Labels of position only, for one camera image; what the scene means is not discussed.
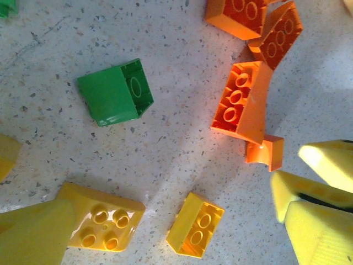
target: orange block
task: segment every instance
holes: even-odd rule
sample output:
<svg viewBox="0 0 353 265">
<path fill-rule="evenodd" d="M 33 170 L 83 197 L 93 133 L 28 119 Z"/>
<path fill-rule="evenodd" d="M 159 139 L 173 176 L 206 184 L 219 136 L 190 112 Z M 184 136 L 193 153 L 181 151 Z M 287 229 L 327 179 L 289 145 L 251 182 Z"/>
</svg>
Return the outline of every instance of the orange block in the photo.
<svg viewBox="0 0 353 265">
<path fill-rule="evenodd" d="M 287 0 L 266 0 L 267 4 L 277 3 L 279 1 L 286 2 Z"/>
<path fill-rule="evenodd" d="M 282 167 L 284 144 L 284 138 L 268 134 L 261 145 L 248 142 L 246 163 L 263 163 L 275 171 Z"/>
<path fill-rule="evenodd" d="M 272 74 L 264 62 L 235 63 L 211 128 L 260 145 L 265 135 Z"/>
<path fill-rule="evenodd" d="M 206 21 L 242 40 L 262 35 L 268 0 L 208 0 Z"/>
<path fill-rule="evenodd" d="M 290 1 L 268 16 L 263 35 L 248 45 L 257 60 L 265 61 L 274 70 L 302 31 L 296 5 Z"/>
</svg>

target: orange sloped block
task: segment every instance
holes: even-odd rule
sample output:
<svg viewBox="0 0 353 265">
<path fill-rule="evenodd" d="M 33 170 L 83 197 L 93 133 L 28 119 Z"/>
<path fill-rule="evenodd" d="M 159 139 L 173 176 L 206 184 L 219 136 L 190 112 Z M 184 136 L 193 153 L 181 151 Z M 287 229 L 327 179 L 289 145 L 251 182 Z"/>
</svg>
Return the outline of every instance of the orange sloped block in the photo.
<svg viewBox="0 0 353 265">
<path fill-rule="evenodd" d="M 266 0 L 267 4 L 277 3 L 279 1 L 286 2 L 287 0 Z"/>
<path fill-rule="evenodd" d="M 302 31 L 296 5 L 290 1 L 268 16 L 263 35 L 248 45 L 257 60 L 265 61 L 274 70 Z"/>
<path fill-rule="evenodd" d="M 260 145 L 265 135 L 272 74 L 264 62 L 235 63 L 211 128 Z"/>
<path fill-rule="evenodd" d="M 268 0 L 208 0 L 206 21 L 242 40 L 262 35 Z"/>
</svg>

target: yellow sloped block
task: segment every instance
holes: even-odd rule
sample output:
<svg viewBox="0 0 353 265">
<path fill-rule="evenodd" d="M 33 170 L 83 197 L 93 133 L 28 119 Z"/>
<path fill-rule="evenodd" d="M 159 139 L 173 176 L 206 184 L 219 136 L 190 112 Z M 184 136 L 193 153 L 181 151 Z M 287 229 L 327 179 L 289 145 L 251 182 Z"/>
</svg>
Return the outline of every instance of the yellow sloped block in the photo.
<svg viewBox="0 0 353 265">
<path fill-rule="evenodd" d="M 6 135 L 0 134 L 0 182 L 16 165 L 21 144 Z"/>
<path fill-rule="evenodd" d="M 125 250 L 146 209 L 142 203 L 69 182 L 57 199 L 68 199 L 77 217 L 69 246 L 93 250 Z"/>
</svg>

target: green block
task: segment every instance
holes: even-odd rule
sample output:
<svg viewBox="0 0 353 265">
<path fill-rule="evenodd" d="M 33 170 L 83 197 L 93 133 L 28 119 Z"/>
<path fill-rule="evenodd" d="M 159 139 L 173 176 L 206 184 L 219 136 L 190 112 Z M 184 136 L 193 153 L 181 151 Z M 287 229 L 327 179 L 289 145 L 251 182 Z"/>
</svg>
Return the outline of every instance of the green block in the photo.
<svg viewBox="0 0 353 265">
<path fill-rule="evenodd" d="M 17 14 L 16 0 L 0 0 L 0 18 L 7 18 L 9 12 Z"/>
<path fill-rule="evenodd" d="M 135 120 L 153 103 L 140 59 L 77 79 L 98 126 Z"/>
</svg>

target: green sloped block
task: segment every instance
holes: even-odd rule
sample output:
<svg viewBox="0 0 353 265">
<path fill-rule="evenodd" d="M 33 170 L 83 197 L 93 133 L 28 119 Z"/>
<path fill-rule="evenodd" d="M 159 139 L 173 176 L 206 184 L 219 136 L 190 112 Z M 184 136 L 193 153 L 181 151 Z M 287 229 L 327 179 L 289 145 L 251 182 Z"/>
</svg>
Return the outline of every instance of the green sloped block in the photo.
<svg viewBox="0 0 353 265">
<path fill-rule="evenodd" d="M 138 119 L 153 104 L 140 59 L 80 77 L 77 81 L 90 116 L 98 126 Z"/>
</svg>

